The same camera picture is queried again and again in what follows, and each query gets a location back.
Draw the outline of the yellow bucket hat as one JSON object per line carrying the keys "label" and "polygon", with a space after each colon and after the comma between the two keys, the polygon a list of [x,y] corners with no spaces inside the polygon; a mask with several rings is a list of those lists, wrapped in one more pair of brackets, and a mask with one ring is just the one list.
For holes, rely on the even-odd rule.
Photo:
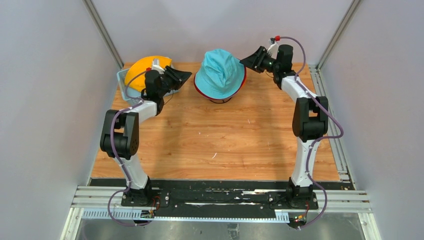
{"label": "yellow bucket hat", "polygon": [[146,87],[145,74],[143,72],[151,69],[154,58],[160,59],[160,66],[162,68],[172,65],[173,60],[166,56],[152,55],[143,57],[129,68],[124,79],[124,84],[138,92],[143,90]]}

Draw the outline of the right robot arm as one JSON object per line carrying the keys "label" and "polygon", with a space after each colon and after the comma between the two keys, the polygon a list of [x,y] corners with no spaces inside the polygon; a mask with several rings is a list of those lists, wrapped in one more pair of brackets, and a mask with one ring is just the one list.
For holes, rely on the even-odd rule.
{"label": "right robot arm", "polygon": [[297,139],[296,162],[289,178],[284,200],[294,209],[313,198],[313,169],[320,138],[328,131],[328,99],[311,92],[293,70],[291,45],[279,45],[276,57],[265,47],[240,60],[257,73],[269,72],[274,83],[294,101],[292,131]]}

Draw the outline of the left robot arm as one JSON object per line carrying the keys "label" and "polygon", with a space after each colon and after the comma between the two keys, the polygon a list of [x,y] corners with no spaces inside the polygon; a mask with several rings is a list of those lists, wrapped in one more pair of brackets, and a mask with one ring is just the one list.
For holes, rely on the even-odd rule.
{"label": "left robot arm", "polygon": [[140,124],[160,114],[165,95],[179,90],[192,73],[166,66],[163,71],[149,69],[144,75],[145,88],[135,105],[105,113],[99,142],[101,151],[117,162],[125,176],[126,198],[142,207],[152,203],[153,193],[151,180],[137,157]]}

